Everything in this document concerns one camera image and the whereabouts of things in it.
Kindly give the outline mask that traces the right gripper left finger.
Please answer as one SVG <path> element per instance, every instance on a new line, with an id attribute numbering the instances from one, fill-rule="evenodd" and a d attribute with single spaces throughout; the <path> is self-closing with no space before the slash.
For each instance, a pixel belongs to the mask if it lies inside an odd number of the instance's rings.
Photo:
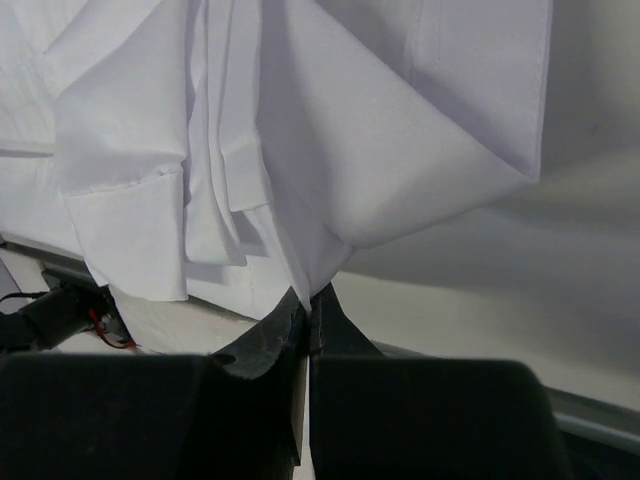
<path id="1" fill-rule="evenodd" d="M 305 312 L 287 292 L 211 355 L 17 354 L 1 363 L 5 479 L 289 479 Z"/>

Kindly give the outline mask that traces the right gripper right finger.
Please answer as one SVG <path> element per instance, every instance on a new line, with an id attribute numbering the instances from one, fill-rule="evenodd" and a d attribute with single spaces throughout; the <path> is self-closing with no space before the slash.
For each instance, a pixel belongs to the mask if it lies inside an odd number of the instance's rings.
<path id="1" fill-rule="evenodd" d="M 310 448 L 319 479 L 569 479 L 525 365 L 383 354 L 335 290 L 312 301 Z"/>

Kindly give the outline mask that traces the white long sleeve shirt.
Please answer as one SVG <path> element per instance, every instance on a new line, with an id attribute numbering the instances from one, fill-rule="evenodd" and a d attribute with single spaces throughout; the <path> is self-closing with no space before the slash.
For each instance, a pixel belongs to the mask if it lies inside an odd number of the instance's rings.
<path id="1" fill-rule="evenodd" d="M 549 1 L 5 1 L 1 231 L 252 318 L 540 175 Z"/>

